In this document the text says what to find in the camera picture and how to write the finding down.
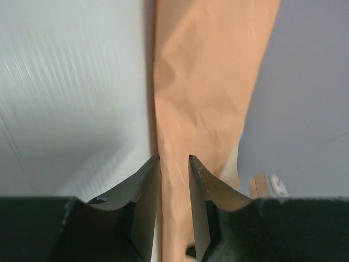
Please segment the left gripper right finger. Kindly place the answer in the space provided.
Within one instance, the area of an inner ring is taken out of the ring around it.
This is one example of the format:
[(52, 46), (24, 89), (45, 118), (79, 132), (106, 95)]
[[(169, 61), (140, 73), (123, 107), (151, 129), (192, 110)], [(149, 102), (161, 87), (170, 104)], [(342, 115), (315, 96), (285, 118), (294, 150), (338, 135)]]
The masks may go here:
[(264, 211), (276, 199), (247, 197), (195, 155), (189, 156), (188, 168), (197, 261), (286, 261)]

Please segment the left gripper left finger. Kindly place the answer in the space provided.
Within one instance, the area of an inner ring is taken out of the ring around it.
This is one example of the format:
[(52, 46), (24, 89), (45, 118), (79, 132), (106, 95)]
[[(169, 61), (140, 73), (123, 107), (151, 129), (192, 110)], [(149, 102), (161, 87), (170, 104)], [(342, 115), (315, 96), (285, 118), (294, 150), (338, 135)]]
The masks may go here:
[(150, 261), (160, 157), (88, 203), (70, 199), (51, 261)]

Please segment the kraft wrapping paper sheet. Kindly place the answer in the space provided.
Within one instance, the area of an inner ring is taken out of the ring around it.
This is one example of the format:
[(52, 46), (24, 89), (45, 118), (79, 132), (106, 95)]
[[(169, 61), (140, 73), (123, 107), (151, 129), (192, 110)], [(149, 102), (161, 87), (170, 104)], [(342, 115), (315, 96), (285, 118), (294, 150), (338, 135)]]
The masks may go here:
[(154, 102), (161, 260), (194, 241), (188, 157), (239, 188), (238, 144), (279, 1), (157, 1)]

